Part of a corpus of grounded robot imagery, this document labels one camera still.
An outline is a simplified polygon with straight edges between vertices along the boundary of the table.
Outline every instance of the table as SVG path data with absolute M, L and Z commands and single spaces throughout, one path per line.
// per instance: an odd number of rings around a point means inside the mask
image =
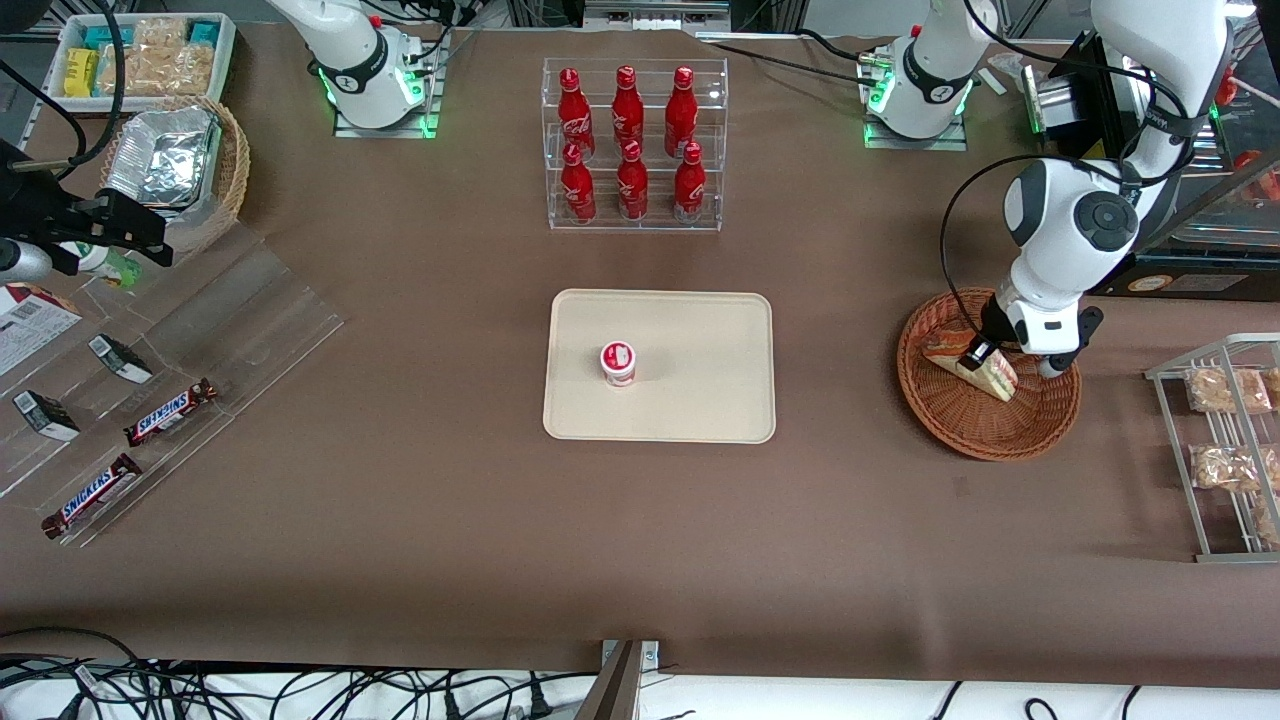
M 1080 419 L 1023 464 L 956 456 L 897 388 L 901 324 L 945 287 L 946 200 L 1030 141 L 1016 92 L 974 92 L 965 154 L 868 151 L 847 83 L 731 55 L 723 232 L 621 242 L 547 228 L 541 58 L 721 50 L 485 32 L 451 63 L 436 140 L 355 141 L 330 137 L 292 28 L 242 32 L 225 99 L 253 150 L 242 219 L 347 324 L 88 548 L 0 503 L 4 626 L 91 626 L 146 657 L 588 669 L 598 641 L 645 637 L 682 673 L 1274 685 L 1280 568 L 1190 562 L 1139 374 L 1275 329 L 1274 306 L 1098 301 Z M 28 149 L 69 138 L 45 113 Z M 957 210 L 961 283 L 1014 256 L 1014 172 Z M 548 437 L 568 287 L 764 295 L 777 434 Z M 20 647 L 102 652 L 60 642 Z

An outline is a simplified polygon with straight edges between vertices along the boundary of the round wicker basket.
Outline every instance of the round wicker basket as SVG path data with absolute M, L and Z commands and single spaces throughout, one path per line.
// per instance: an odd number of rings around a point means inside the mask
M 183 254 L 204 250 L 236 224 L 241 205 L 244 202 L 244 191 L 248 187 L 248 140 L 227 106 L 207 97 L 183 96 L 165 99 L 159 109 L 180 110 L 192 105 L 198 105 L 218 115 L 221 122 L 223 137 L 218 146 L 218 168 L 214 174 L 212 195 L 216 204 L 212 213 L 198 224 L 172 222 L 165 229 L 165 242 Z M 106 147 L 106 163 L 102 165 L 104 186 L 119 146 L 120 132 L 116 132 Z
M 978 316 L 991 290 L 964 288 L 965 309 Z M 964 329 L 950 292 L 929 300 L 908 319 L 897 343 L 897 379 L 915 416 L 938 439 L 980 460 L 1027 460 L 1050 450 L 1071 429 L 1080 411 L 1080 373 L 1053 379 L 1039 375 L 1039 359 L 1009 354 L 1018 372 L 1018 392 L 1001 402 L 934 365 L 920 343 L 937 329 Z

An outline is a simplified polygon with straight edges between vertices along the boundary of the snickers bar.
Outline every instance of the snickers bar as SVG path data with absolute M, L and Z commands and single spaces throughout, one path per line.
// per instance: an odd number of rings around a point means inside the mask
M 92 506 L 110 501 L 141 474 L 138 464 L 128 455 L 120 454 L 110 468 L 104 470 L 87 488 L 76 493 L 76 497 L 61 510 L 45 518 L 40 523 L 40 529 L 45 530 L 45 536 L 49 538 L 60 537 L 67 532 L 67 528 L 87 516 Z
M 129 447 L 137 447 L 151 436 L 172 428 L 196 410 L 196 407 L 215 397 L 218 397 L 218 391 L 214 389 L 214 386 L 209 384 L 209 378 L 201 378 L 198 383 L 183 391 L 178 397 L 165 402 L 136 424 L 124 428 L 124 437 L 129 441 Z

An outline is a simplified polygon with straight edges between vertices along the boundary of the acrylic display stand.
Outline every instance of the acrylic display stand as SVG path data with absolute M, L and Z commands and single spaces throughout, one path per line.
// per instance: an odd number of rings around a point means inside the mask
M 627 220 L 618 211 L 618 164 L 622 155 L 613 138 L 613 95 L 620 65 L 636 69 L 636 90 L 644 100 L 644 164 L 649 168 L 649 214 Z M 692 225 L 676 222 L 676 168 L 681 160 L 663 149 L 667 100 L 673 74 L 680 65 L 694 70 L 694 96 L 698 99 L 698 129 L 694 140 L 703 146 L 707 170 L 703 213 Z M 586 161 L 595 186 L 595 219 L 577 224 L 564 201 L 561 170 L 564 168 L 564 136 L 561 132 L 559 73 L 575 68 L 582 94 L 591 105 L 595 154 Z M 543 61 L 543 156 L 547 165 L 547 219 L 556 229 L 585 231 L 678 231 L 716 232 L 724 220 L 724 151 L 728 135 L 727 60 L 637 60 L 598 58 L 548 58 Z
M 68 299 L 82 319 L 0 375 L 0 502 L 32 510 L 32 534 L 125 452 L 142 475 L 58 538 L 91 542 L 342 325 L 242 224 L 173 268 L 142 264 L 142 279 L 128 290 L 81 284 Z M 134 384 L 109 370 L 88 348 L 97 333 L 129 346 L 154 377 Z M 201 378 L 216 400 L 128 447 L 123 428 Z M 59 400 L 79 436 L 59 442 L 32 430 L 13 405 L 27 389 Z
M 1160 410 L 1174 447 L 1178 473 L 1192 510 L 1201 553 L 1197 562 L 1280 562 L 1280 544 L 1260 537 L 1256 512 L 1280 527 L 1280 507 L 1275 491 L 1280 478 L 1271 477 L 1263 461 L 1263 447 L 1280 442 L 1275 411 L 1249 415 L 1236 382 L 1235 369 L 1280 366 L 1280 333 L 1233 334 L 1199 350 L 1147 370 L 1156 384 Z M 1198 368 L 1222 368 L 1235 405 L 1234 413 L 1194 413 L 1187 407 L 1185 377 Z M 1263 492 L 1201 489 L 1192 482 L 1194 469 L 1189 447 L 1219 445 L 1244 448 L 1253 459 Z

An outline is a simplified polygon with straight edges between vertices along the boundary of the red bottle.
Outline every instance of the red bottle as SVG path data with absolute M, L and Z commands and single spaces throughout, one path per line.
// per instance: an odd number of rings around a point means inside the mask
M 703 146 L 696 141 L 685 145 L 685 161 L 676 168 L 676 222 L 691 225 L 703 214 L 703 186 L 707 184 L 707 170 L 703 169 Z
M 644 149 L 644 101 L 636 92 L 636 69 L 631 65 L 618 68 L 618 91 L 613 95 L 613 137 L 618 147 L 636 141 Z
M 622 146 L 618 165 L 618 211 L 628 220 L 639 220 L 649 211 L 649 168 L 640 160 L 640 143 L 628 140 Z
M 585 225 L 595 218 L 595 187 L 591 170 L 582 164 L 582 150 L 577 145 L 564 145 L 564 170 L 561 172 L 564 200 L 575 223 Z
M 564 141 L 577 145 L 582 150 L 582 160 L 590 160 L 591 155 L 595 154 L 595 136 L 591 135 L 591 105 L 582 95 L 577 70 L 573 68 L 561 70 L 559 117 Z
M 667 100 L 667 137 L 663 143 L 667 155 L 680 158 L 685 145 L 694 138 L 698 127 L 698 99 L 694 97 L 694 70 L 685 65 L 676 68 L 676 88 Z

